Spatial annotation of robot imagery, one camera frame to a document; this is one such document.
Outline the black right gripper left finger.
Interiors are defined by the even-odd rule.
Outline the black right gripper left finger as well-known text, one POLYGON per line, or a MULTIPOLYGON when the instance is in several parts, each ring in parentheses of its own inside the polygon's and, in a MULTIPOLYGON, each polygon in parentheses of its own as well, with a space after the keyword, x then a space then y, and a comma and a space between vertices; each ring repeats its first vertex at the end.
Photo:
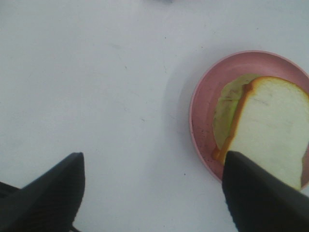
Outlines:
POLYGON ((75 232, 85 190, 83 153, 72 153, 49 171, 17 188, 0 184, 2 232, 75 232))

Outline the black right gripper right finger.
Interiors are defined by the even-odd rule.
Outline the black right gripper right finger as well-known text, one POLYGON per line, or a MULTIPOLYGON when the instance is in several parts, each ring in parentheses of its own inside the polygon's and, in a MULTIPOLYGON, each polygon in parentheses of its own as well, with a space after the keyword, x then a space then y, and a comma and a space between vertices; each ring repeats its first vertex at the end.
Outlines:
POLYGON ((309 230, 309 198, 239 152, 227 153, 222 189, 239 232, 309 230))

